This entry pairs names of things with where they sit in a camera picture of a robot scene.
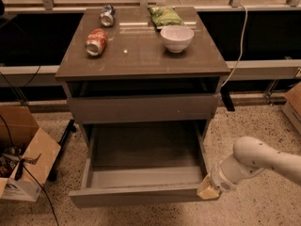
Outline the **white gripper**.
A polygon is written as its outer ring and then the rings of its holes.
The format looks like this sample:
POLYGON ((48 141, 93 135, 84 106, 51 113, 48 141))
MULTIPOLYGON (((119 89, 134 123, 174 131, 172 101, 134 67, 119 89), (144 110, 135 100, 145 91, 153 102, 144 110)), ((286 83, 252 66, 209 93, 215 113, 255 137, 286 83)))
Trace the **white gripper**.
POLYGON ((217 199, 221 192, 235 190, 240 182, 253 178, 263 169, 239 162, 233 154, 218 162, 200 183, 197 195, 203 200, 217 199))

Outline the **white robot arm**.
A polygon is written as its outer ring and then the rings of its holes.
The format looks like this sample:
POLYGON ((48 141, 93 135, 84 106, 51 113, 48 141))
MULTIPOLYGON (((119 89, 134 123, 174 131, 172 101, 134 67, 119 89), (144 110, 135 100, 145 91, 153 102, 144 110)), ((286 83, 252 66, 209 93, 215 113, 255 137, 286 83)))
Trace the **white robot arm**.
POLYGON ((235 190, 240 182, 264 170, 271 170, 301 185, 301 156, 278 151, 254 137, 240 137, 233 152, 218 162, 197 189, 203 200, 220 197, 222 192, 235 190))

